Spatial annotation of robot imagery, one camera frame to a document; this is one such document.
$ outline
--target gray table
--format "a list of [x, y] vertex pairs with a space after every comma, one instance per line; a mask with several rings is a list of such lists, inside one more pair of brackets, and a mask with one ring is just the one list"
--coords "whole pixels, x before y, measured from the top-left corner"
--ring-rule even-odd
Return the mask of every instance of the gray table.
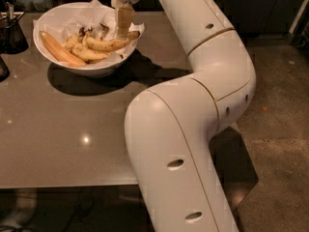
[[33, 19], [20, 26], [30, 47], [2, 55], [11, 71], [0, 83], [0, 188], [136, 184], [126, 152], [124, 118], [131, 100], [190, 72], [165, 13], [138, 13], [146, 31], [137, 51], [113, 74], [91, 79], [43, 58]]

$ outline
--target bowl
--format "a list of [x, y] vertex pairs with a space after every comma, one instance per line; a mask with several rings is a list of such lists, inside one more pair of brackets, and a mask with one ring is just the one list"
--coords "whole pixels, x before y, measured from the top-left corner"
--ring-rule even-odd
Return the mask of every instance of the bowl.
[[[98, 78], [111, 74], [119, 68], [126, 59], [132, 54], [137, 45], [137, 40], [130, 45], [117, 50], [105, 60], [96, 64], [89, 64], [84, 67], [75, 68], [59, 62], [45, 48], [40, 39], [40, 31], [50, 33], [59, 43], [63, 43], [71, 34], [77, 34], [80, 27], [98, 29], [101, 23], [109, 27], [109, 32], [106, 35], [107, 40], [115, 37], [115, 10], [101, 5], [97, 0], [90, 3], [68, 3], [58, 6], [44, 13], [37, 21], [34, 21], [33, 39], [36, 48], [47, 60], [60, 66], [72, 73], [77, 73], [87, 77]], [[144, 25], [131, 24], [129, 31], [138, 30], [140, 36], [144, 30]]]

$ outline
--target banana piece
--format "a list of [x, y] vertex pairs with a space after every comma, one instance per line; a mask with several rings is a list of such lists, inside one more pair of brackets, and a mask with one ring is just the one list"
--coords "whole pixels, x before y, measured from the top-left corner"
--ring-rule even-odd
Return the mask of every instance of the banana piece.
[[96, 51], [112, 52], [126, 47], [131, 41], [136, 40], [139, 35], [139, 31], [131, 31], [128, 32], [127, 38], [124, 40], [112, 39], [110, 41], [101, 41], [93, 37], [88, 37], [87, 46]]
[[108, 52], [99, 52], [92, 49], [89, 49], [84, 44], [78, 41], [77, 35], [72, 35], [67, 38], [64, 47], [70, 53], [85, 61], [86, 63], [97, 63], [107, 57], [110, 53]]
[[58, 61], [66, 63], [70, 67], [82, 67], [86, 63], [67, 51], [60, 43], [46, 31], [40, 31], [42, 44]]

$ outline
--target robot arm segment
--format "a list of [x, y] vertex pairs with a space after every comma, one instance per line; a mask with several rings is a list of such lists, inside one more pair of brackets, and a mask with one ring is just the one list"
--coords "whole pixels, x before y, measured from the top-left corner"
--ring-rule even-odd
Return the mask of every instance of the robot arm segment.
[[211, 161], [216, 128], [213, 98], [188, 77], [129, 106], [127, 149], [156, 232], [238, 231]]
[[250, 104], [256, 87], [251, 58], [236, 31], [224, 32], [188, 56], [194, 73], [189, 77], [211, 93], [218, 109], [218, 130], [233, 124]]
[[208, 39], [234, 29], [213, 0], [159, 1], [186, 54]]

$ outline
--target black object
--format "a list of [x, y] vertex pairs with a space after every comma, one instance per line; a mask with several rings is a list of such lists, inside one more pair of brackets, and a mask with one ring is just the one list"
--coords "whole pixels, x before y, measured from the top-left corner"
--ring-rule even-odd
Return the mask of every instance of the black object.
[[0, 19], [0, 52], [17, 54], [28, 48], [28, 43], [18, 24], [18, 18], [8, 21]]
[[0, 81], [3, 81], [10, 75], [10, 71], [0, 56]]

